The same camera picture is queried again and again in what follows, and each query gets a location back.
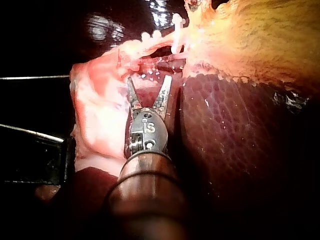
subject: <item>metal rod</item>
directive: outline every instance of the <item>metal rod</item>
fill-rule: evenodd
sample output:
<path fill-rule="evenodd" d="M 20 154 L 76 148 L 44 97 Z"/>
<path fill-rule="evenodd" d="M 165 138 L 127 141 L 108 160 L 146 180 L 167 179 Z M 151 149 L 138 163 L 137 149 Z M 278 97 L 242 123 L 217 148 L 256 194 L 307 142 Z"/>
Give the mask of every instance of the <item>metal rod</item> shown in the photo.
<path fill-rule="evenodd" d="M 0 123 L 0 127 L 4 127 L 4 128 L 7 128 L 7 129 L 13 129 L 13 130 L 17 130 L 17 131 L 22 131 L 22 132 L 25 132 L 25 133 L 28 133 L 28 134 L 36 135 L 36 136 L 39 136 L 39 137 L 42 137 L 42 138 L 45 138 L 45 139 L 48 139 L 48 140 L 55 141 L 57 143 L 62 143 L 64 141 L 60 137 L 51 136 L 51 135 L 48 135 L 48 134 L 44 134 L 44 133 L 37 132 L 37 131 L 32 131 L 32 130 L 27 130 L 27 129 L 23 129 L 23 128 L 20 128 L 20 127 L 4 125 L 4 124 L 1 124 L 1 123 Z"/>
<path fill-rule="evenodd" d="M 69 75 L 55 75 L 55 76 L 9 76 L 0 77 L 0 80 L 29 80 L 29 79 L 63 79 L 68 78 Z"/>

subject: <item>metal jaw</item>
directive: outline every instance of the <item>metal jaw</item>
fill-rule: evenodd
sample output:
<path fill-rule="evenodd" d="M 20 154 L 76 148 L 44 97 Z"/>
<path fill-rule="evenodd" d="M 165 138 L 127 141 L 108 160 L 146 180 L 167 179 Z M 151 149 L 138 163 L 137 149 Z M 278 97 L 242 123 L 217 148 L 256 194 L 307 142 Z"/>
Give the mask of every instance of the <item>metal jaw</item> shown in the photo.
<path fill-rule="evenodd" d="M 128 92 L 133 123 L 130 129 L 131 155 L 152 150 L 166 152 L 168 131 L 165 117 L 168 106 L 172 77 L 166 75 L 163 85 L 152 107 L 142 107 L 132 78 L 128 78 Z"/>

